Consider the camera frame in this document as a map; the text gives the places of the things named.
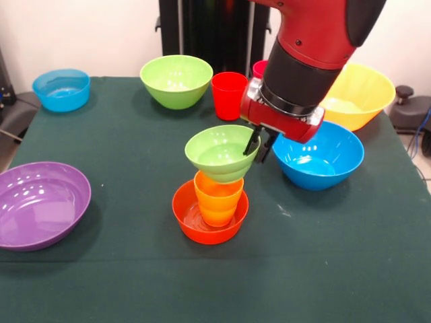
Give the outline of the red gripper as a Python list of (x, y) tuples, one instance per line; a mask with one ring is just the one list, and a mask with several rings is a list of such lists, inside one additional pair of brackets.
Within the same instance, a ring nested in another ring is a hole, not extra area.
[(306, 143), (317, 133), (324, 116), (325, 109), (317, 106), (308, 116), (292, 116), (281, 112), (263, 101), (259, 93), (262, 79), (252, 77), (245, 89), (240, 105), (240, 117), (255, 125), (243, 155), (250, 155), (258, 146), (261, 126), (274, 131), (267, 131), (268, 138), (255, 157), (257, 164), (263, 164), (275, 143), (278, 133), (285, 138), (299, 143)]

